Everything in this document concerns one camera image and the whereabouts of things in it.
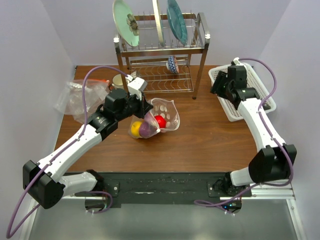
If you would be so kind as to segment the yellow round fruit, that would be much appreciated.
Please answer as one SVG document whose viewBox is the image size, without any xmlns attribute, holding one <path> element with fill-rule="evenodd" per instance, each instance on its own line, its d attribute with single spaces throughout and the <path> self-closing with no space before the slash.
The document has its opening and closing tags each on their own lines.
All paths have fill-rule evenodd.
<svg viewBox="0 0 320 240">
<path fill-rule="evenodd" d="M 140 126 L 142 125 L 142 122 L 141 121 L 135 121 L 132 123 L 131 127 L 130 127 L 130 133 L 133 137 L 136 137 L 136 138 L 140 138 L 140 133 L 139 133 L 139 129 L 140 129 Z"/>
</svg>

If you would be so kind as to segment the purple onion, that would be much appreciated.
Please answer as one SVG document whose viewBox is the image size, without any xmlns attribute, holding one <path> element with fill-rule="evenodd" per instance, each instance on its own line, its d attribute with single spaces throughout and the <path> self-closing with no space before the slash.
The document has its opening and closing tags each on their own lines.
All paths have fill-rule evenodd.
<svg viewBox="0 0 320 240">
<path fill-rule="evenodd" d="M 138 133 L 141 138 L 150 138 L 157 133 L 157 128 L 144 121 L 138 129 Z"/>
</svg>

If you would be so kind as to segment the polka dot zip bag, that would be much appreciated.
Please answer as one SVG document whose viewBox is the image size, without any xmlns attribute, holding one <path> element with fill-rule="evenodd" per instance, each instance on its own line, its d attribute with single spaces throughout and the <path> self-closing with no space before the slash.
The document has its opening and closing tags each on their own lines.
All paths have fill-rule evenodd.
<svg viewBox="0 0 320 240">
<path fill-rule="evenodd" d="M 159 133 L 176 131 L 180 116 L 174 100 L 152 98 L 148 101 L 153 108 L 143 117 L 133 116 L 128 134 L 134 139 L 148 139 Z"/>
</svg>

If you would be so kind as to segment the red apple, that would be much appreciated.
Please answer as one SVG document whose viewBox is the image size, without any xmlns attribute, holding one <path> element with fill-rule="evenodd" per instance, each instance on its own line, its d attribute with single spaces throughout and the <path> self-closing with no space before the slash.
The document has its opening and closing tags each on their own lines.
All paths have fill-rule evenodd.
<svg viewBox="0 0 320 240">
<path fill-rule="evenodd" d="M 164 117 L 162 117 L 161 115 L 156 115 L 154 118 L 157 121 L 160 129 L 163 129 L 166 127 L 167 121 L 165 120 Z"/>
</svg>

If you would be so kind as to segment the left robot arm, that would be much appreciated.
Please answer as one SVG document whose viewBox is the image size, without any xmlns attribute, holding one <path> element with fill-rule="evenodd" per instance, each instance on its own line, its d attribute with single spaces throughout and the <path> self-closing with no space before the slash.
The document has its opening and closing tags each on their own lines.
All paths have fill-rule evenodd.
<svg viewBox="0 0 320 240">
<path fill-rule="evenodd" d="M 118 123 L 131 116 L 143 118 L 153 105 L 144 95 L 123 89 L 112 90 L 78 132 L 57 150 L 39 160 L 29 160 L 22 167 L 23 189 L 44 209 L 52 208 L 66 195 L 88 192 L 99 196 L 104 190 L 102 178 L 92 170 L 64 177 L 66 171 L 84 153 L 105 140 Z"/>
</svg>

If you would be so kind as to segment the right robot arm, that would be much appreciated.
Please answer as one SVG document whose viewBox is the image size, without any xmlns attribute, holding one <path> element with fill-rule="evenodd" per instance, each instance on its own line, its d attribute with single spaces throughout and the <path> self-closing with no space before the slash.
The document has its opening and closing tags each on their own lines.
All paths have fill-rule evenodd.
<svg viewBox="0 0 320 240">
<path fill-rule="evenodd" d="M 269 120 L 267 114 L 276 104 L 260 77 L 247 63 L 215 67 L 208 74 L 211 93 L 217 95 L 229 121 L 237 121 L 235 114 L 245 121 L 257 151 L 247 167 L 226 174 L 223 192 L 233 197 L 245 186 L 281 186 L 278 180 L 289 185 L 297 149 L 286 143 Z"/>
</svg>

